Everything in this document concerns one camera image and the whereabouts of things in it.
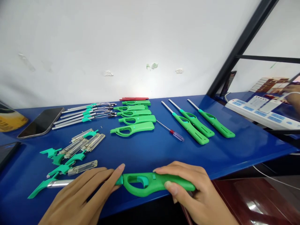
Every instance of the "yellow object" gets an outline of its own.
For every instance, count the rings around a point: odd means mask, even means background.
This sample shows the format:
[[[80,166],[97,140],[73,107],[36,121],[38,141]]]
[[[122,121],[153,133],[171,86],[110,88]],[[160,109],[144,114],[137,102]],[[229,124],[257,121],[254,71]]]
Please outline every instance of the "yellow object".
[[[0,132],[9,132],[24,126],[28,119],[0,103]]]

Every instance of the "transparent plastic part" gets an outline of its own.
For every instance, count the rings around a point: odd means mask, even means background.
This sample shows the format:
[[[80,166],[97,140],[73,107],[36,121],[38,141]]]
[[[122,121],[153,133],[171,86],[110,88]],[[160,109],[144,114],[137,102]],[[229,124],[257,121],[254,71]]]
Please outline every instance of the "transparent plastic part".
[[[84,146],[81,148],[82,151],[86,150],[98,137],[100,136],[99,133],[95,134],[93,137],[91,137],[88,142],[84,144]]]
[[[105,138],[105,135],[100,134],[99,136],[97,136],[97,138],[95,138],[93,142],[89,144],[89,146],[86,147],[85,150],[91,152],[103,140],[103,138]]]
[[[63,150],[61,150],[61,151],[59,152],[59,154],[66,154],[70,149],[72,149],[72,148],[74,148],[75,146],[77,146],[82,140],[83,140],[83,137],[77,139],[75,142],[73,142],[72,144],[68,145],[68,146],[65,147]]]
[[[81,148],[82,146],[87,142],[88,140],[83,138],[75,147],[70,149],[65,155],[64,158],[71,158],[73,155],[75,155]]]
[[[72,175],[75,175],[77,173],[81,173],[83,171],[92,169],[92,168],[96,167],[97,165],[98,165],[98,161],[94,160],[94,161],[88,162],[86,164],[76,166],[74,168],[69,169],[68,176],[72,176]]]
[[[79,134],[79,135],[73,137],[73,138],[72,138],[72,142],[74,142],[74,141],[76,141],[76,140],[82,138],[84,135],[86,135],[87,133],[89,133],[89,132],[91,132],[91,131],[93,131],[93,129],[88,129],[87,131],[84,131],[84,132],[82,132],[81,134]]]

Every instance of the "fingernail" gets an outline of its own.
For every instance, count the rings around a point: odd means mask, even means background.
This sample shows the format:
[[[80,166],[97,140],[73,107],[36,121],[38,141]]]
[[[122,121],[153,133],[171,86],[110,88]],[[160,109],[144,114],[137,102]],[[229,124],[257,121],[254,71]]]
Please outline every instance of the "fingernail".
[[[172,184],[171,181],[166,181],[164,185],[165,188],[171,193],[171,195],[177,194],[177,188]]]
[[[159,169],[160,167],[158,167],[158,168],[156,168],[156,169],[154,169],[152,172],[155,172],[157,169]]]
[[[120,166],[118,166],[119,170],[123,170],[124,168],[125,168],[125,164],[124,163],[122,163]]]

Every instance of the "red tool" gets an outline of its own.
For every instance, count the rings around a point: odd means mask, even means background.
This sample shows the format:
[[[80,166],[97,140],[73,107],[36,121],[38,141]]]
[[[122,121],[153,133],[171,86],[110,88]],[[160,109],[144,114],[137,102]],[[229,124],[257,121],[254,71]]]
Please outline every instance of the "red tool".
[[[143,101],[148,100],[149,98],[143,98],[143,97],[125,97],[120,99],[120,101]]]

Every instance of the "wooden floor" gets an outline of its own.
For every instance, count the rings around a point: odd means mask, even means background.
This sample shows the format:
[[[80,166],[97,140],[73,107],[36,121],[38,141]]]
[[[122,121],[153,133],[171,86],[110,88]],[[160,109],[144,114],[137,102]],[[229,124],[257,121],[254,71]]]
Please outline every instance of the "wooden floor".
[[[263,178],[213,181],[240,225],[300,225],[300,214]]]

